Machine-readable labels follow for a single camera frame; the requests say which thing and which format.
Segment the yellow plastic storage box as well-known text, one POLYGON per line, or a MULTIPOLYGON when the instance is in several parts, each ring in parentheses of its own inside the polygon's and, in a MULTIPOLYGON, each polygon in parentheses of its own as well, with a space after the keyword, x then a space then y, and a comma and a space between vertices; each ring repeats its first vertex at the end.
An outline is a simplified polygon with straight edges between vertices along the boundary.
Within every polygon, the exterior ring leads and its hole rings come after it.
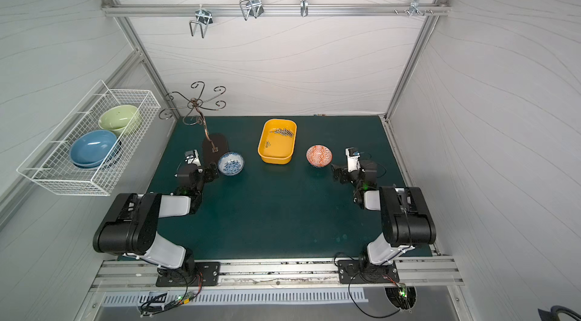
POLYGON ((263 125, 258 154, 262 161, 271 165, 287 165, 294 154, 297 137, 297 124, 292 120, 273 118, 263 125), (294 132, 294 137, 270 133, 276 128, 287 128, 294 132))

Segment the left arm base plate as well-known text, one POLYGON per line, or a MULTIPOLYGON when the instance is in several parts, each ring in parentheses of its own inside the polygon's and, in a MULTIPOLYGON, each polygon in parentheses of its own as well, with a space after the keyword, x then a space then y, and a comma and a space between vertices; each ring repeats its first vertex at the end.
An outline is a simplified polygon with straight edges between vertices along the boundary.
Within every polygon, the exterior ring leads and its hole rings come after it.
POLYGON ((202 286, 216 286, 219 280, 219 262, 187 263, 184 267, 171 270, 168 268, 157 269, 157 287, 190 287, 201 284, 202 286))

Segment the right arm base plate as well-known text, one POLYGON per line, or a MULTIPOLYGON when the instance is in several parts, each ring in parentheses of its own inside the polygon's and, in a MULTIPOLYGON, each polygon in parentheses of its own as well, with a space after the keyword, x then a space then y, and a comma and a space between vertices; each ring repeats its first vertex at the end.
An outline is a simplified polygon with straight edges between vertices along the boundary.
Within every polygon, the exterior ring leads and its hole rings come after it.
POLYGON ((340 284, 388 284, 399 283, 398 269, 394 264, 377 266, 363 264, 358 260, 335 260, 340 284))

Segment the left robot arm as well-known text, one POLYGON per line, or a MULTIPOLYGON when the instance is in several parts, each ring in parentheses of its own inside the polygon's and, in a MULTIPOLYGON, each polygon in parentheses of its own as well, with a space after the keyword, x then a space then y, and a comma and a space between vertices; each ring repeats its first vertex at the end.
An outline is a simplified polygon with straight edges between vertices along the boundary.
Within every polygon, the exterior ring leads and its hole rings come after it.
POLYGON ((195 274, 192 252, 161 236, 157 227, 163 218, 195 214, 203 201, 207 183, 219 177, 216 164, 195 163, 178 171, 179 187, 173 193, 121 193, 113 200, 92 240, 98 253, 142 259, 163 270, 195 274))

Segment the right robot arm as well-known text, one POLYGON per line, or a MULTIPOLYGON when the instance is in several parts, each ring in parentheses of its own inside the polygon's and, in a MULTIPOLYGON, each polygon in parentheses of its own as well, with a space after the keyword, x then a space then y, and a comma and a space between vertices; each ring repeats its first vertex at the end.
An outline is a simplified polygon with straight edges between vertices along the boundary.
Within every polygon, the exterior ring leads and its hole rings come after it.
POLYGON ((354 187, 353 202, 381 215, 381 233, 366 245, 360 266, 388 267, 398 257, 422 245, 433 245, 437 229, 423 192, 418 187, 380 186, 378 165, 364 160, 331 165, 333 180, 354 187))

